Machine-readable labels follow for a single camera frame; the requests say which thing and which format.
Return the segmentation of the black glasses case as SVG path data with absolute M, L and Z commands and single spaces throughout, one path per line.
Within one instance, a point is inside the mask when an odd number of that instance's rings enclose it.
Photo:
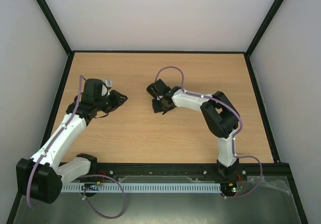
M 152 100 L 152 109 L 155 114 L 162 113 L 162 115 L 164 115 L 174 108 L 176 108 L 176 106 L 172 102 L 168 102 L 167 100 L 165 100 L 165 102 L 161 101 L 160 99 Z

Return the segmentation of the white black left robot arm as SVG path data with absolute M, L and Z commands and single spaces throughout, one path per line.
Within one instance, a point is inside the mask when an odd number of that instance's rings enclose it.
M 81 96 L 74 101 L 62 122 L 45 145 L 29 160 L 21 159 L 16 165 L 18 192 L 29 198 L 53 203 L 62 188 L 75 179 L 95 174 L 97 158 L 78 154 L 72 161 L 61 165 L 61 160 L 77 136 L 89 125 L 99 111 L 109 114 L 127 101 L 127 96 L 116 90 L 97 98 Z

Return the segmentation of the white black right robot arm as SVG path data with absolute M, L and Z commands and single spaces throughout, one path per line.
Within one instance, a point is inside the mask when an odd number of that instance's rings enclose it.
M 155 113 L 165 114 L 176 107 L 201 112 L 210 132 L 218 139 L 217 172 L 226 180 L 236 174 L 239 161 L 236 157 L 235 136 L 237 128 L 242 128 L 243 124 L 224 93 L 217 91 L 213 95 L 204 95 L 164 84 L 151 84 L 146 90 L 153 97 L 152 108 Z

